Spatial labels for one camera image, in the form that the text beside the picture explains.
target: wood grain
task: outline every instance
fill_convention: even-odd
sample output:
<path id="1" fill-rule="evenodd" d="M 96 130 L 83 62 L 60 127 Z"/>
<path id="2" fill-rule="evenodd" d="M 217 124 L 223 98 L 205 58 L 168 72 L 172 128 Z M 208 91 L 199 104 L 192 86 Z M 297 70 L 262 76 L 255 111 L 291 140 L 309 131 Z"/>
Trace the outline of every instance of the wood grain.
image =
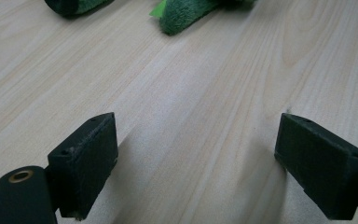
<path id="1" fill-rule="evenodd" d="M 327 223 L 273 150 L 282 112 L 358 146 L 358 0 L 259 0 L 174 37 L 157 2 L 64 19 L 0 0 L 0 176 L 114 111 L 119 161 L 84 223 Z"/>

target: table surface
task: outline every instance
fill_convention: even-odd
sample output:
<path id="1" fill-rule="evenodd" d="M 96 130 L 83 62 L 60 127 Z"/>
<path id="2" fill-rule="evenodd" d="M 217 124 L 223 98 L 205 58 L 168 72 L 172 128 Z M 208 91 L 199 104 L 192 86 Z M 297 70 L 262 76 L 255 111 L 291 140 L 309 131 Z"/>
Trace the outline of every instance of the table surface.
<path id="1" fill-rule="evenodd" d="M 282 112 L 358 146 L 358 0 L 259 0 L 172 37 L 157 3 L 0 0 L 0 176 L 113 111 L 118 164 L 83 223 L 327 223 L 273 151 Z"/>

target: wooden table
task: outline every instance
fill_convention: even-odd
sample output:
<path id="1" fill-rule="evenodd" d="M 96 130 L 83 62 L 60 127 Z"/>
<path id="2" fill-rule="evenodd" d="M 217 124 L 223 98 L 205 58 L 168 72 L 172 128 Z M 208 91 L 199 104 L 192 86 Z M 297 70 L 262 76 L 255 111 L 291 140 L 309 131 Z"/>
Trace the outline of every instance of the wooden table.
<path id="1" fill-rule="evenodd" d="M 259 0 L 173 37 L 157 3 L 68 20 L 0 0 L 0 176 L 113 111 L 118 164 L 83 223 L 327 223 L 273 151 L 282 112 L 358 146 L 358 0 Z"/>

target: light wood surface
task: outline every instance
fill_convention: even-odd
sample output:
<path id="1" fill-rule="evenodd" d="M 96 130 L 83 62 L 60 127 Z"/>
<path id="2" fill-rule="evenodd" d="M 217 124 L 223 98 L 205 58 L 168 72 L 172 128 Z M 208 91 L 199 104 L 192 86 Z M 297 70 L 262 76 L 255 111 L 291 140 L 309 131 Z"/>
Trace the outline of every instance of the light wood surface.
<path id="1" fill-rule="evenodd" d="M 259 0 L 174 37 L 157 3 L 67 20 L 0 0 L 0 176 L 113 111 L 118 164 L 83 223 L 327 223 L 273 150 L 282 112 L 358 146 L 358 0 Z"/>

